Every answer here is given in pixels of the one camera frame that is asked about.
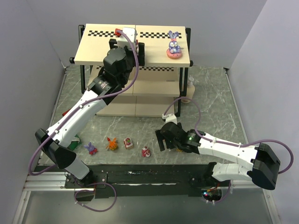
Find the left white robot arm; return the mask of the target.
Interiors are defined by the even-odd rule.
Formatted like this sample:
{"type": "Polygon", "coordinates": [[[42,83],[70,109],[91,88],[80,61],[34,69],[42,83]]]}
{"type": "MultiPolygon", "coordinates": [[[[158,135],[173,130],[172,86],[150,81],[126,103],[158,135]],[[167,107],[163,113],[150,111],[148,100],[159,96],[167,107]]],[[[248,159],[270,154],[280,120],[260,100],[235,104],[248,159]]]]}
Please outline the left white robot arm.
{"type": "Polygon", "coordinates": [[[73,175],[84,186],[93,182],[93,171],[68,146],[97,112],[132,86],[128,83],[129,75],[132,70],[139,71],[136,43],[127,38],[124,47],[108,51],[103,64],[99,75],[68,113],[47,130],[40,128],[35,133],[39,147],[33,156],[43,151],[55,166],[73,175]]]}

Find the purple bunny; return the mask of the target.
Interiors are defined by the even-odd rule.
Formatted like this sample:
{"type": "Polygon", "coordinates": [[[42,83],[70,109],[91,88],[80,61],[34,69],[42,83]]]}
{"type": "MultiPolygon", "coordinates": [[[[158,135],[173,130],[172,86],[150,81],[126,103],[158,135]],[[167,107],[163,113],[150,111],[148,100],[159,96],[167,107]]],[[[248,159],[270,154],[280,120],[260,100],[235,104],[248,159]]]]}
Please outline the purple bunny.
{"type": "Polygon", "coordinates": [[[89,142],[87,145],[84,145],[84,148],[88,150],[90,155],[94,155],[98,151],[97,148],[91,142],[89,142]]]}
{"type": "Polygon", "coordinates": [[[171,59],[179,59],[182,57],[182,49],[178,44],[179,32],[172,32],[171,30],[168,32],[168,36],[170,37],[170,42],[168,44],[168,49],[166,50],[166,54],[171,59]]]}

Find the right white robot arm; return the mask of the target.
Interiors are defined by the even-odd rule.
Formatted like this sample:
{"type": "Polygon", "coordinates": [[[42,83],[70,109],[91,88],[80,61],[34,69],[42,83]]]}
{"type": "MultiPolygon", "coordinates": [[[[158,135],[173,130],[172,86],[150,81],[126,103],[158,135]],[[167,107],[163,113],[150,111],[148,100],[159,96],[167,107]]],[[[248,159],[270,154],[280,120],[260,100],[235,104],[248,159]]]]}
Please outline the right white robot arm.
{"type": "Polygon", "coordinates": [[[161,151],[179,149],[186,153],[215,156],[229,161],[213,163],[211,176],[219,181],[251,181],[256,186],[274,190],[280,160],[267,144],[242,147],[241,144],[215,138],[205,132],[184,131],[180,123],[168,122],[155,131],[161,151]]]}

